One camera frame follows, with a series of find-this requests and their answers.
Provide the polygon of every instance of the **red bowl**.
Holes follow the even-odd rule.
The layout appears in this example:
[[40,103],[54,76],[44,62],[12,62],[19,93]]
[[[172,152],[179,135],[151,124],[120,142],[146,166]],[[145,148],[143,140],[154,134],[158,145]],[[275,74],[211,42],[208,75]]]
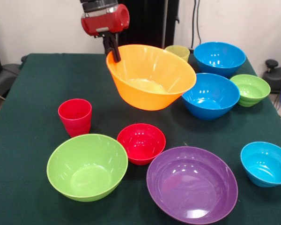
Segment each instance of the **red bowl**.
[[124,146],[129,161],[136,165],[149,164],[165,147],[163,132],[146,123],[127,126],[121,130],[117,141]]

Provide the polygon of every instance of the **red cup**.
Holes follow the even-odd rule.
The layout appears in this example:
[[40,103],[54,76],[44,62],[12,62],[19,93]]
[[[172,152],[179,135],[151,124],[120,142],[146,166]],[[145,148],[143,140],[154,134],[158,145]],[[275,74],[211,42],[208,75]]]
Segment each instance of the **red cup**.
[[92,105],[84,99],[70,99],[58,108],[58,115],[71,137],[88,134]]

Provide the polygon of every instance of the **purple bowl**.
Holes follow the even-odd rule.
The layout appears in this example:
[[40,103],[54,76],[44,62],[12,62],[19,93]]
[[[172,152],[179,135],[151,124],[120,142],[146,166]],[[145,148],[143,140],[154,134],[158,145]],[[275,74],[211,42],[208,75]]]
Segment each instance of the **purple bowl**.
[[210,224],[227,216],[237,202],[237,182],[215,154],[195,148],[166,150],[150,164],[147,186],[169,216],[189,224]]

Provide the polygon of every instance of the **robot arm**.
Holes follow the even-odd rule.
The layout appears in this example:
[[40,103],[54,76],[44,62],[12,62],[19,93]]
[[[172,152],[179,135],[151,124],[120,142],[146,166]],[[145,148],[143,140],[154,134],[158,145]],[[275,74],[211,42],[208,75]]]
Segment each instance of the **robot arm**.
[[103,37],[105,53],[112,51],[115,62],[121,61],[115,34],[127,29],[130,22],[125,5],[117,0],[80,0],[84,10],[82,27],[95,38]]

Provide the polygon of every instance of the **orange bowl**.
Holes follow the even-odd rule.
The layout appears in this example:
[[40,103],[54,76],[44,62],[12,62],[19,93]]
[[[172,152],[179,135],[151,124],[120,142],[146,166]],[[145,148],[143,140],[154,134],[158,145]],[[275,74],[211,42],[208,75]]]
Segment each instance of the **orange bowl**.
[[116,63],[110,52],[106,64],[120,96],[136,108],[163,109],[196,83],[193,68],[171,52],[148,45],[118,50],[122,60]]

